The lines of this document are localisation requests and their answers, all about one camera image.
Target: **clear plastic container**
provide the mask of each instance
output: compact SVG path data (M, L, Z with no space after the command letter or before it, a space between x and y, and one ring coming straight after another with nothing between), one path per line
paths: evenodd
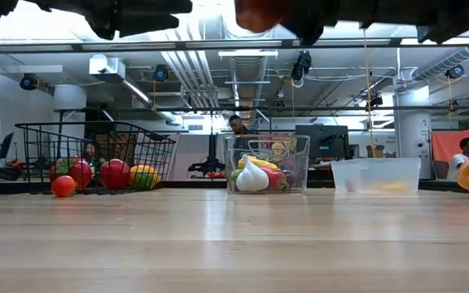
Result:
M300 135L235 135L224 139L227 190L230 193L303 193L307 189L310 137ZM276 168L287 179L287 188L277 189L272 183L264 190L240 191L237 174L243 169L243 154L256 159L257 167Z
M356 159L331 165L338 191L415 193L419 188L420 158Z

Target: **white column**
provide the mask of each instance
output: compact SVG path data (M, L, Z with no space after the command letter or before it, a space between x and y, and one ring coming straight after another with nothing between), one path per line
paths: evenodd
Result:
M55 87L54 92L54 109L82 109L86 107L86 90L76 86L76 85L59 85ZM53 115L53 122L59 122L60 113L55 113ZM81 112L65 112L63 116L64 122L84 122L86 118L85 113ZM59 128L55 126L52 130L54 133L59 132ZM62 135L67 135L75 138L84 138L85 136L85 126L80 125L63 125L61 129ZM58 138L54 138L54 146L58 147ZM61 137L61 156L62 157L81 157L84 145L77 143L74 140L70 139L69 141L65 137Z
M395 96L396 106L428 106L428 86L408 90ZM399 110L395 112L397 149L400 158L421 158L420 178L432 178L430 133L432 116L428 110Z

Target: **wooden table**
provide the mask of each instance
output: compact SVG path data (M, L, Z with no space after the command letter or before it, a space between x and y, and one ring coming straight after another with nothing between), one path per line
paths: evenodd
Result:
M468 292L469 195L0 196L0 292Z

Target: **translucent storage box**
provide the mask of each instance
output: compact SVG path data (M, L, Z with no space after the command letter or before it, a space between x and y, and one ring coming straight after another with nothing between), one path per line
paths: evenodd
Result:
M420 158L356 159L331 165L338 191L415 193L419 188Z
M227 190L236 194L305 192L309 142L310 137L299 135L225 138Z

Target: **yellow pepper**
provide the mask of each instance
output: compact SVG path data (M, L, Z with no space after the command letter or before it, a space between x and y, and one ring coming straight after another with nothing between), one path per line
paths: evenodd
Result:
M273 170L278 170L278 166L276 166L273 163L269 163L264 160L259 160L253 156L249 156L249 159L251 160L253 164L255 164L258 167L267 167L267 168L272 168ZM243 168L243 159L240 159L240 161L238 161L238 168Z

